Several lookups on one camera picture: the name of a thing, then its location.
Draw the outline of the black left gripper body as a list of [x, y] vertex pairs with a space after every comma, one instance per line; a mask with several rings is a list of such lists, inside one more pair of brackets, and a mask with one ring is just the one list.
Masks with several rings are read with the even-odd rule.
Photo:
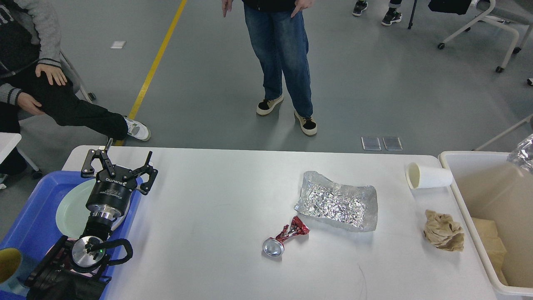
[[134, 178], [126, 182], [111, 178], [96, 178], [86, 203], [87, 209], [91, 212], [90, 216], [112, 220], [127, 215], [135, 188]]

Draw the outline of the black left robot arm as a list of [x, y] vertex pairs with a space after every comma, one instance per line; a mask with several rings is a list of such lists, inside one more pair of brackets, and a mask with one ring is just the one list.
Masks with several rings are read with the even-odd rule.
[[90, 213], [85, 228], [75, 240], [61, 236], [46, 253], [25, 280], [27, 300], [98, 300], [112, 279], [105, 270], [132, 258], [130, 241], [111, 237], [126, 220], [133, 192], [147, 195], [158, 171], [150, 164], [152, 151], [137, 169], [112, 163], [112, 142], [87, 152], [80, 175], [95, 184], [85, 205]]

